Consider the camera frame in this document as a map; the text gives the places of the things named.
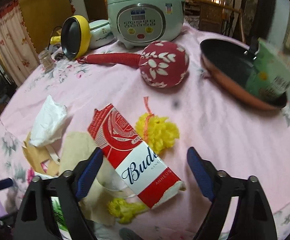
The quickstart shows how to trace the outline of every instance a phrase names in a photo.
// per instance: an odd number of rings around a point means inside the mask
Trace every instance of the orange frying pan exterior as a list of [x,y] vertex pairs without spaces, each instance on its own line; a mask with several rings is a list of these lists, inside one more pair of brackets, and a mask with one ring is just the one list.
[[211,76],[216,80],[216,82],[226,89],[230,94],[232,94],[238,100],[244,102],[245,104],[260,109],[260,110],[278,110],[286,106],[287,96],[284,93],[280,96],[274,104],[266,103],[259,98],[248,93],[243,87],[225,75],[221,70],[219,70],[212,62],[210,62],[207,57],[202,53],[203,67],[207,69]]

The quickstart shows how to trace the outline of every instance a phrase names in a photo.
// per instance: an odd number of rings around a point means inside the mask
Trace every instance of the crumpled white tissue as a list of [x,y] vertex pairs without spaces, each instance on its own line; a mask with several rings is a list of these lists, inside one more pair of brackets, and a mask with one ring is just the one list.
[[67,107],[54,102],[48,95],[35,119],[29,143],[41,147],[60,139],[66,116]]

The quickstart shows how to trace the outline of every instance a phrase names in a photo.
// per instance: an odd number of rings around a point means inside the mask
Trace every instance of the red curtain trim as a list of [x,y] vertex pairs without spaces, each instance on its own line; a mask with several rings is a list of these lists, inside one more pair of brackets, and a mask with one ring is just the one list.
[[10,13],[17,5],[19,5],[18,0],[13,0],[12,2],[6,4],[0,8],[0,19],[4,17],[7,13]]

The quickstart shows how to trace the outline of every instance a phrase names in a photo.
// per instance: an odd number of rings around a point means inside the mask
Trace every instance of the pink tablecloth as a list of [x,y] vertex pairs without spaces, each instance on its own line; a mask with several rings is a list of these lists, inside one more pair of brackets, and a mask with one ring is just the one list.
[[[11,209],[19,206],[27,187],[29,164],[21,142],[31,130],[46,96],[68,108],[65,131],[86,131],[94,108],[112,103],[130,124],[146,110],[143,97],[149,96],[153,113],[168,116],[180,130],[180,139],[167,150],[163,160],[185,181],[187,191],[159,208],[139,215],[128,227],[145,240],[190,239],[201,225],[210,202],[202,196],[187,165],[186,152],[194,146],[201,157],[231,176],[256,175],[266,193],[272,212],[290,203],[290,126],[282,113],[272,114],[242,105],[209,79],[201,78],[199,43],[219,37],[184,25],[174,42],[186,48],[190,56],[189,76],[173,89],[149,87],[139,70],[128,66],[80,65],[62,60],[48,74],[37,68],[18,89],[0,117],[0,179],[16,181],[18,191],[0,192],[0,200]],[[95,53],[126,52],[115,42]],[[141,53],[142,49],[133,52]],[[60,152],[62,140],[53,144]],[[231,207],[229,217],[234,216]],[[230,229],[227,220],[224,231]]]

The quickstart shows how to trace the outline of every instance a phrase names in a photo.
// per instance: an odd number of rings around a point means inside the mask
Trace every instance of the yellow bowl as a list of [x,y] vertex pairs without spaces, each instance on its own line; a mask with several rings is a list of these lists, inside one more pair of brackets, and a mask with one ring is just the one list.
[[61,44],[65,56],[77,59],[84,55],[89,47],[91,34],[88,21],[81,15],[65,20],[61,32]]

